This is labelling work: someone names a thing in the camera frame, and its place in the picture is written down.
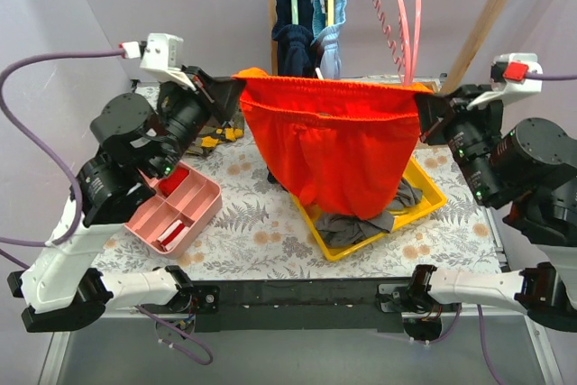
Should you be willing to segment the orange shorts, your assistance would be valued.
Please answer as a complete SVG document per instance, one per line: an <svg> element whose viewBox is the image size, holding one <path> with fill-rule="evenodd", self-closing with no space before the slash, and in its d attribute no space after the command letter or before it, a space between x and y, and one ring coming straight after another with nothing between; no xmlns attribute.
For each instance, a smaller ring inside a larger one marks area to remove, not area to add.
<svg viewBox="0 0 577 385"><path fill-rule="evenodd" d="M304 206L370 219L398 190L429 90L347 80L236 74L240 105L270 173Z"/></svg>

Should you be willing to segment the pink wavy hanger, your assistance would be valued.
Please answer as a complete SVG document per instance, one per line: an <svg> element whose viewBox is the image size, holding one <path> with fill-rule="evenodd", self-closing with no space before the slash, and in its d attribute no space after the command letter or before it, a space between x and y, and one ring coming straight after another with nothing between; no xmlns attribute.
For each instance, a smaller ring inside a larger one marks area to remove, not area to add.
<svg viewBox="0 0 577 385"><path fill-rule="evenodd" d="M413 67L405 0L396 0L398 6L398 38L393 36L392 21L388 18L381 0L371 0L371 2L380 22L380 28L385 35L393 63L397 67L400 83L407 86L412 80L410 76Z"/></svg>

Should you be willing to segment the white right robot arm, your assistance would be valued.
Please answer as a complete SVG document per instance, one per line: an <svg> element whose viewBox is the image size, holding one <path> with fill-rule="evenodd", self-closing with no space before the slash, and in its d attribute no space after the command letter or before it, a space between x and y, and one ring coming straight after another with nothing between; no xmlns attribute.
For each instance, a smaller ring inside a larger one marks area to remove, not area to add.
<svg viewBox="0 0 577 385"><path fill-rule="evenodd" d="M508 206L504 225L542 251L534 267L495 275L415 267L404 286L379 288L387 309L424 313L432 307L478 304L524 314L543 327L576 330L576 141L540 117L501 131L506 96L487 85L450 94L417 93L420 140L450 149L476 203Z"/></svg>

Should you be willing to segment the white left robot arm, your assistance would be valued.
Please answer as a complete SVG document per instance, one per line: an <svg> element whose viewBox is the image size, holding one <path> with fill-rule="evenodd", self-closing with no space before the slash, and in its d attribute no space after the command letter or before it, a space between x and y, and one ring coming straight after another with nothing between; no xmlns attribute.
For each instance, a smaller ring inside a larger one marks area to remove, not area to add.
<svg viewBox="0 0 577 385"><path fill-rule="evenodd" d="M93 265L107 240L154 197L149 180L169 177L206 124L225 124L238 110L243 80L214 78L197 67L183 74L191 86L163 82L156 105L124 93L91 122L96 155L79 170L38 258L7 279L13 296L25 301L26 331L76 331L125 307L180 313L190 306L193 284L179 266L106 274Z"/></svg>

